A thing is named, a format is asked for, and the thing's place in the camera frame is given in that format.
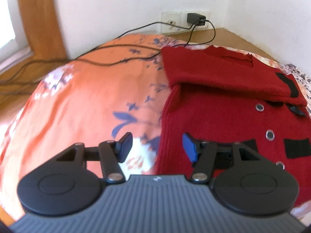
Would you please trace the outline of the red knit sweater black trim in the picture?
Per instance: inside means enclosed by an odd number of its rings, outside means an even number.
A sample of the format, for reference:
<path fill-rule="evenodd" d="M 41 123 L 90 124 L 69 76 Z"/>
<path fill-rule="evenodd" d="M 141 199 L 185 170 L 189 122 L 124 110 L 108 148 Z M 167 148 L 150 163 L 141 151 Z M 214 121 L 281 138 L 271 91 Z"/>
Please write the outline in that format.
<path fill-rule="evenodd" d="M 164 47 L 161 55 L 171 92 L 162 111 L 156 174 L 191 174 L 184 133 L 247 142 L 297 179 L 296 205 L 310 200 L 310 115 L 293 75 L 223 47 Z"/>

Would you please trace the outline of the orange floral bed sheet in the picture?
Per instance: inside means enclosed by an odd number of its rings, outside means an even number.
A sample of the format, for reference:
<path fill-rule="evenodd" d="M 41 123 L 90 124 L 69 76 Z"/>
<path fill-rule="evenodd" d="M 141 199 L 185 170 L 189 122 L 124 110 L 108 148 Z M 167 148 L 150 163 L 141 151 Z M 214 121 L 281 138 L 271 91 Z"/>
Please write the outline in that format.
<path fill-rule="evenodd" d="M 87 147 L 133 134 L 121 168 L 153 174 L 170 87 L 158 50 L 178 41 L 133 34 L 50 72 L 13 118 L 1 144 L 1 207 L 18 220 L 22 177 L 76 142 Z"/>

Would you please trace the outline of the black power adapter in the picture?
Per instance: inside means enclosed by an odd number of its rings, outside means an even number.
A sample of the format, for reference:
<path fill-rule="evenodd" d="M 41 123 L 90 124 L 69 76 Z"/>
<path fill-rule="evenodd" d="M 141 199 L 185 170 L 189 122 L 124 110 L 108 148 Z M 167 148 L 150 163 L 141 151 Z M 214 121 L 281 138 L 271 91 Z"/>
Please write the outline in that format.
<path fill-rule="evenodd" d="M 195 26 L 204 26 L 206 23 L 206 16 L 198 13 L 188 13 L 187 23 Z"/>

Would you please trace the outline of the wooden bed frame ledge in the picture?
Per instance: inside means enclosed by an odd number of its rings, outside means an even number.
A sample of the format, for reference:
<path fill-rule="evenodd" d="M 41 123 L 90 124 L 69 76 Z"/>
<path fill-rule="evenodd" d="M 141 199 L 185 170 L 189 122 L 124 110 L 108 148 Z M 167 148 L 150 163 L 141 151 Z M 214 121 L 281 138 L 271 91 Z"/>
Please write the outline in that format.
<path fill-rule="evenodd" d="M 246 50 L 274 61 L 277 60 L 272 54 L 268 54 L 266 51 L 225 28 L 216 29 L 216 37 L 212 43 L 218 46 Z M 35 55 L 33 55 L 14 65 L 12 68 L 1 74 L 1 102 L 6 101 L 9 97 L 30 95 L 31 90 L 38 84 L 44 75 L 69 61 L 68 58 L 64 57 L 55 59 L 36 59 Z"/>

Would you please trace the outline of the white wall socket panel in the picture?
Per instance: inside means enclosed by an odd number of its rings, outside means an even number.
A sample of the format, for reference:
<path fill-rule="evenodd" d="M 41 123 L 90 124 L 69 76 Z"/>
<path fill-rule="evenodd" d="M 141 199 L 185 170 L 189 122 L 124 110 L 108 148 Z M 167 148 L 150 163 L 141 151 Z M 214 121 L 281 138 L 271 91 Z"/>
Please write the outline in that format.
<path fill-rule="evenodd" d="M 189 28 L 191 24 L 187 22 L 187 15 L 189 12 L 162 12 L 161 21 L 168 23 L 168 25 L 161 24 L 160 33 L 174 34 L 186 32 L 185 28 Z"/>

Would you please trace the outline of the wooden door frame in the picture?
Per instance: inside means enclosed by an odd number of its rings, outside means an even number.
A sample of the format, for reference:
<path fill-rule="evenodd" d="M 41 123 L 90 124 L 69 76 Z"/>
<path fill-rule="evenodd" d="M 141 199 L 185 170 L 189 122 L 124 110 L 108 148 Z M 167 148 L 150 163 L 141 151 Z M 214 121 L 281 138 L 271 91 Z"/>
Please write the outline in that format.
<path fill-rule="evenodd" d="M 66 59 L 54 0 L 18 0 L 24 32 L 36 58 Z"/>

